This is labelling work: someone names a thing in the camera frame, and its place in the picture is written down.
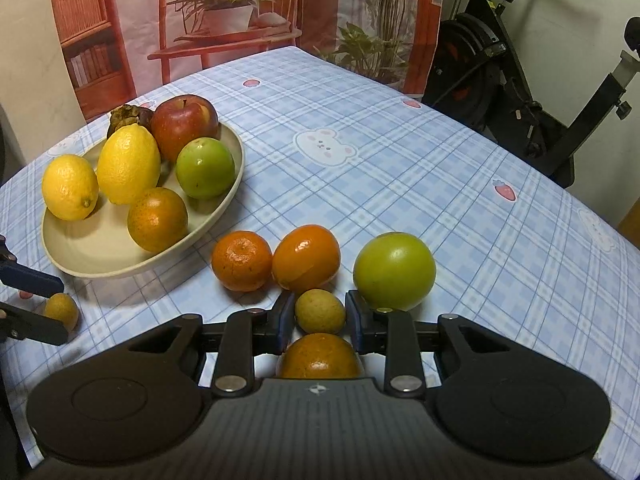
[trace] beige plate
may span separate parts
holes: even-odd
[[[84,220],[65,222],[46,209],[42,217],[42,243],[57,268],[80,278],[120,278],[149,270],[173,254],[193,245],[222,216],[238,190],[244,171],[244,147],[238,135],[222,125],[220,140],[236,163],[231,189],[213,200],[193,200],[180,188],[173,168],[162,166],[158,186],[168,187],[184,200],[189,213],[189,234],[167,250],[152,254],[142,250],[127,231],[128,205],[114,205],[100,193],[98,203]],[[101,141],[84,154],[96,167],[104,146]]]

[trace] bookshelf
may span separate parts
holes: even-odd
[[[66,69],[84,118],[136,96],[114,0],[51,0]]]

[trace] small orange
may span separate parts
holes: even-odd
[[[293,229],[273,253],[273,279],[284,289],[302,294],[319,288],[340,268],[340,245],[329,229],[303,225]]]
[[[360,375],[353,348],[341,337],[315,333],[294,342],[282,357],[283,379],[352,379]]]
[[[211,253],[211,268],[229,290],[258,290],[271,273],[271,248],[260,235],[234,231],[220,238]]]

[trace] small yellow fruit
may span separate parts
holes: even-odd
[[[308,334],[335,334],[344,326],[345,311],[332,293],[321,288],[306,291],[296,301],[296,320]]]
[[[61,220],[82,220],[98,200],[98,179],[89,161],[77,155],[60,155],[42,177],[42,196],[49,211]]]
[[[158,183],[160,151],[156,140],[144,126],[123,126],[104,143],[95,173],[111,203],[131,204]]]
[[[44,316],[61,321],[67,332],[71,332],[78,323],[78,306],[74,299],[64,292],[54,294],[44,306]]]

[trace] wall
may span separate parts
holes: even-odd
[[[0,30],[0,124],[8,149],[26,164],[84,126],[84,117],[51,0],[0,0]]]
[[[638,15],[640,0],[515,0],[503,19],[534,98],[570,124],[628,50],[625,25]],[[582,145],[568,189],[612,225],[640,195],[640,75],[623,99],[631,115],[612,112]]]

